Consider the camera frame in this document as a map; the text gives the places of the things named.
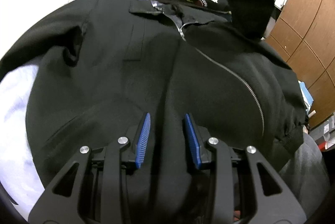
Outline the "black zip jacket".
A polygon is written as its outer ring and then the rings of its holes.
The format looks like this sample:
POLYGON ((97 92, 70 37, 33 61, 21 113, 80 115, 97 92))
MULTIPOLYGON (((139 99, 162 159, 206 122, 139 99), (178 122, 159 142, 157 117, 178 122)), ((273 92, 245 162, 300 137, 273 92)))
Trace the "black zip jacket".
POLYGON ((151 115, 143 168, 129 178, 132 211, 195 218, 204 183, 188 172, 182 120, 229 146, 257 147, 280 170, 303 142, 296 74, 226 17, 140 0, 75 0, 22 35, 1 76, 41 58, 26 114, 44 186, 83 145, 99 148, 151 115))

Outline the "light blue bed sheet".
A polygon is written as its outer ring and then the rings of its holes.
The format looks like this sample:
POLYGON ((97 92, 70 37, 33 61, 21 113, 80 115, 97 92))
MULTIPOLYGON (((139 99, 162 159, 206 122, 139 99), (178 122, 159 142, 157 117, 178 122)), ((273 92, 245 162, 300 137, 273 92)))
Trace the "light blue bed sheet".
POLYGON ((26 130, 28 100, 41 60, 38 56, 24 63, 1 81, 1 183, 24 219, 44 192, 26 130))

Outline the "wooden wardrobe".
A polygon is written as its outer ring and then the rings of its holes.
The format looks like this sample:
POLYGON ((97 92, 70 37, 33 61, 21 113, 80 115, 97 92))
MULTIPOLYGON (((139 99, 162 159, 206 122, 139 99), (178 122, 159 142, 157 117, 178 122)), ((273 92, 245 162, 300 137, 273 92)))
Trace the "wooden wardrobe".
POLYGON ((334 0, 287 0, 266 41, 305 83, 318 126, 334 113, 334 0))

